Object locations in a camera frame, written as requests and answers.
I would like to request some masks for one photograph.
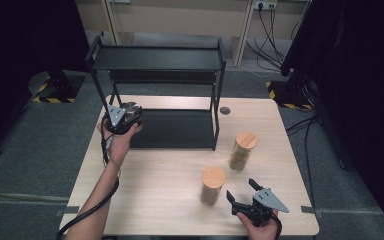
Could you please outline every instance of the forearm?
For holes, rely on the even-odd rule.
[[[101,202],[108,193],[111,192],[117,176],[118,166],[116,166],[114,162],[109,161],[78,215],[88,211]],[[72,226],[67,233],[66,239],[101,239],[108,217],[110,201],[111,199],[96,212]]]

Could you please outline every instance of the power outlet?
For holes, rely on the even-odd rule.
[[[277,0],[256,0],[254,8],[260,9],[260,3],[263,4],[263,10],[275,10],[277,5]]]

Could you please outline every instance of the cylindrical wooden container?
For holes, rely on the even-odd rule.
[[[201,180],[201,203],[213,206],[217,202],[221,187],[226,180],[224,172],[218,167],[207,167],[202,171]]]
[[[239,133],[230,154],[229,167],[235,171],[242,171],[255,145],[257,137],[253,133],[249,131]]]

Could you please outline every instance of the shelf tier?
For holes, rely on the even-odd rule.
[[[124,71],[220,71],[218,48],[103,46],[93,69]]]
[[[213,148],[210,110],[144,109],[132,148]]]

